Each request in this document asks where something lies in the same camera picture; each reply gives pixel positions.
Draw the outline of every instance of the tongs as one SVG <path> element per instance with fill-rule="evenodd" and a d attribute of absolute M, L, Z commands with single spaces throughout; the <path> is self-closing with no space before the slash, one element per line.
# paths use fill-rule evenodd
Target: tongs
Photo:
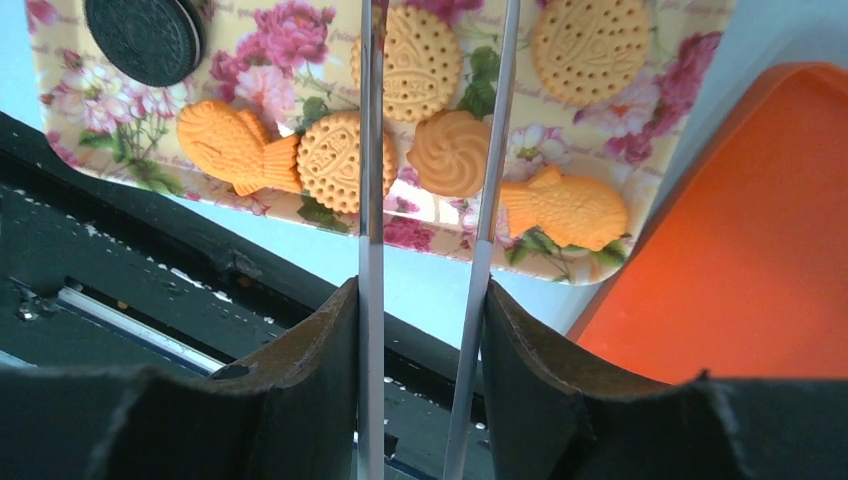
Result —
<path fill-rule="evenodd" d="M 383 47 L 388 0 L 362 3 L 359 211 L 359 437 L 358 478 L 383 479 Z M 451 412 L 444 479 L 460 480 L 468 441 L 471 396 L 483 300 L 488 288 L 506 133 L 515 82 L 520 0 L 507 0 L 492 136 L 480 203 L 477 241 L 465 310 L 462 349 Z"/>

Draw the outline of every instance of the chocolate sandwich cookie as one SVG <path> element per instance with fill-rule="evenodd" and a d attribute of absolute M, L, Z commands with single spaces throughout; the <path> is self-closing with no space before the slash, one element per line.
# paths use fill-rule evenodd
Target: chocolate sandwich cookie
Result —
<path fill-rule="evenodd" d="M 85 17 L 103 55 L 145 85 L 179 83 L 203 60 L 202 22 L 190 0 L 85 0 Z"/>

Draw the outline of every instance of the light blue table surface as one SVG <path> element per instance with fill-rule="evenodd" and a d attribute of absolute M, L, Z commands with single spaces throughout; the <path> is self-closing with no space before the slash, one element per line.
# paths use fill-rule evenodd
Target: light blue table surface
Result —
<path fill-rule="evenodd" d="M 0 3 L 0 110 L 41 129 L 24 0 Z M 798 60 L 848 66 L 848 0 L 740 0 L 672 160 L 661 199 L 757 75 L 776 63 Z M 176 201 L 333 284 L 356 274 L 354 238 Z M 386 310 L 458 348 L 470 265 L 387 247 L 385 268 Z M 494 277 L 531 314 L 560 332 L 568 330 L 597 291 L 597 286 L 552 284 L 509 272 L 497 271 Z"/>

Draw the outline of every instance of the cookie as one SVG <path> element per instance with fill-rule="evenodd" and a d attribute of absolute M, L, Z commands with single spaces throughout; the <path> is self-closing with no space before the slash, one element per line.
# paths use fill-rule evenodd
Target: cookie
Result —
<path fill-rule="evenodd" d="M 472 197 L 483 187 L 492 128 L 465 111 L 442 111 L 415 127 L 406 154 L 421 186 L 446 197 Z"/>
<path fill-rule="evenodd" d="M 203 27 L 189 0 L 85 0 L 85 18 L 109 62 L 145 85 L 179 83 L 203 60 Z"/>
<path fill-rule="evenodd" d="M 533 66 L 554 96 L 585 106 L 627 87 L 650 42 L 644 0 L 553 0 L 533 31 Z"/>
<path fill-rule="evenodd" d="M 351 52 L 353 83 L 360 87 L 362 43 Z M 442 110 L 459 84 L 462 52 L 439 17 L 416 7 L 391 7 L 386 20 L 383 114 L 417 122 Z"/>
<path fill-rule="evenodd" d="M 338 112 L 313 123 L 297 153 L 297 171 L 312 198 L 340 213 L 359 211 L 359 112 Z M 397 171 L 395 146 L 384 133 L 383 196 Z"/>
<path fill-rule="evenodd" d="M 560 247 L 575 245 L 598 252 L 627 229 L 624 200 L 603 182 L 563 176 L 555 165 L 522 183 L 501 185 L 509 234 L 539 227 Z"/>
<path fill-rule="evenodd" d="M 197 168 L 232 183 L 238 195 L 265 187 L 303 190 L 296 170 L 299 137 L 271 142 L 250 110 L 236 111 L 221 100 L 189 105 L 177 117 L 177 139 Z"/>

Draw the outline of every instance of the orange fish-shaped pastry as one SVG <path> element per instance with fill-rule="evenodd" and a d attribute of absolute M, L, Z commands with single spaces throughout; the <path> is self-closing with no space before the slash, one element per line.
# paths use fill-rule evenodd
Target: orange fish-shaped pastry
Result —
<path fill-rule="evenodd" d="M 509 234 L 517 237 L 539 227 L 560 247 L 576 245 L 600 251 L 627 229 L 627 205 L 603 182 L 560 174 L 555 165 L 524 183 L 504 183 Z"/>
<path fill-rule="evenodd" d="M 290 135 L 271 142 L 255 113 L 236 111 L 220 100 L 204 100 L 182 109 L 177 139 L 197 168 L 225 182 L 241 196 L 265 187 L 300 193 L 297 145 Z"/>

